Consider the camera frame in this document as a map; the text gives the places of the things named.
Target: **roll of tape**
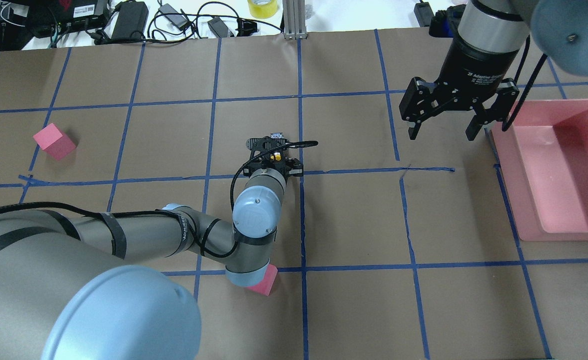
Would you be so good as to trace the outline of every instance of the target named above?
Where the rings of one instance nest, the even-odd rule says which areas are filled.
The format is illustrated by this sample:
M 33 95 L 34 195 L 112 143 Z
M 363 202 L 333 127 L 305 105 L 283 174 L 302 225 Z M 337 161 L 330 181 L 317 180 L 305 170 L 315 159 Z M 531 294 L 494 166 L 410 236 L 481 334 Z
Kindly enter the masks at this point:
M 250 7 L 250 14 L 256 19 L 271 18 L 278 10 L 276 0 L 247 0 Z

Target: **pink container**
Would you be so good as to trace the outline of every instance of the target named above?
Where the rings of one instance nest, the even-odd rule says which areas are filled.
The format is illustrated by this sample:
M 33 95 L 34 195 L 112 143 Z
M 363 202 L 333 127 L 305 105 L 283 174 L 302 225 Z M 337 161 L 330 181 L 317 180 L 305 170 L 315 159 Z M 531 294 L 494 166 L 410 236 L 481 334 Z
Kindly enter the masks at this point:
M 588 100 L 526 101 L 492 133 L 520 239 L 588 240 Z

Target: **white surface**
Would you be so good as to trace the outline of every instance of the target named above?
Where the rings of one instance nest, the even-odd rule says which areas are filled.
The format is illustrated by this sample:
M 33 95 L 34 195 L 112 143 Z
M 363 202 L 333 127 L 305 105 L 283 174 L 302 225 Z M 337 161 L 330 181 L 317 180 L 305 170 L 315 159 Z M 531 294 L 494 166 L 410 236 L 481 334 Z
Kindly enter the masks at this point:
M 278 1 L 278 11 L 271 18 L 262 19 L 268 23 L 274 24 L 277 27 L 280 25 L 282 17 L 282 0 Z M 118 1 L 112 0 L 112 6 L 115 6 Z M 223 0 L 232 6 L 239 13 L 241 18 L 251 19 L 249 7 L 246 0 Z M 351 30 L 372 30 L 372 29 L 387 29 L 387 28 L 412 28 L 418 26 L 418 21 L 414 16 L 414 5 L 418 0 L 308 0 L 308 3 L 313 5 L 313 14 L 307 20 L 308 32 L 346 32 Z M 454 4 L 460 3 L 461 0 L 430 0 L 429 4 L 433 12 L 444 10 Z M 164 0 L 163 4 L 170 4 L 176 10 L 183 9 L 187 14 L 195 14 L 200 5 L 204 4 L 204 0 Z M 149 16 L 147 23 L 153 18 L 156 10 L 159 8 L 156 0 L 145 0 L 147 8 L 149 9 Z M 207 5 L 202 11 L 202 14 L 213 15 L 232 15 L 232 11 L 227 7 L 218 4 Z M 107 34 L 111 34 L 118 14 L 114 16 L 109 27 L 107 27 Z M 210 18 L 200 18 L 198 28 L 203 37 L 214 37 L 209 28 L 207 21 Z M 236 29 L 236 19 L 223 18 L 230 29 Z M 178 32 L 173 28 L 167 20 L 159 18 L 157 24 L 161 29 L 169 30 L 170 32 Z M 255 35 L 273 35 L 277 34 L 278 30 L 259 23 L 259 32 Z M 49 38 L 34 38 L 26 46 L 28 49 L 42 49 L 49 45 Z M 88 46 L 93 45 L 93 40 L 84 32 L 73 32 L 65 35 L 58 43 L 58 47 L 70 46 Z

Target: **white cable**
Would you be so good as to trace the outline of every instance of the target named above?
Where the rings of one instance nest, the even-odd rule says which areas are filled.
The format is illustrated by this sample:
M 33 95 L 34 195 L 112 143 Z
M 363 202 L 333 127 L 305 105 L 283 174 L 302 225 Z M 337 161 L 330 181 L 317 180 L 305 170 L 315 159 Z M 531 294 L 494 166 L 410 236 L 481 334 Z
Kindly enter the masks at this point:
M 0 13 L 1 19 L 2 19 L 4 22 L 8 23 L 8 24 L 14 25 L 15 27 L 21 27 L 21 28 L 24 28 L 24 27 L 25 27 L 25 25 L 18 25 L 17 23 L 11 22 L 11 21 L 7 20 L 6 18 L 3 18 L 3 11 L 5 10 L 5 8 L 6 8 L 6 7 L 10 6 L 11 4 L 12 4 L 12 3 L 8 2 L 8 3 L 6 3 L 6 4 L 5 4 L 5 5 L 4 5 L 4 6 L 1 8 L 1 13 Z

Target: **red logo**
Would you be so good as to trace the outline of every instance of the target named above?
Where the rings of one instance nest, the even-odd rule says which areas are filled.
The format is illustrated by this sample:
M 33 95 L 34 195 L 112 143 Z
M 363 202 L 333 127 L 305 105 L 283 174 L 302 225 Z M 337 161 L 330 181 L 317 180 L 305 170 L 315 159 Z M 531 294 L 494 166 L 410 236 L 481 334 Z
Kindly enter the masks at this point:
M 69 10 L 70 5 L 72 5 L 72 0 L 58 0 L 58 3 L 63 7 L 63 11 L 66 12 Z

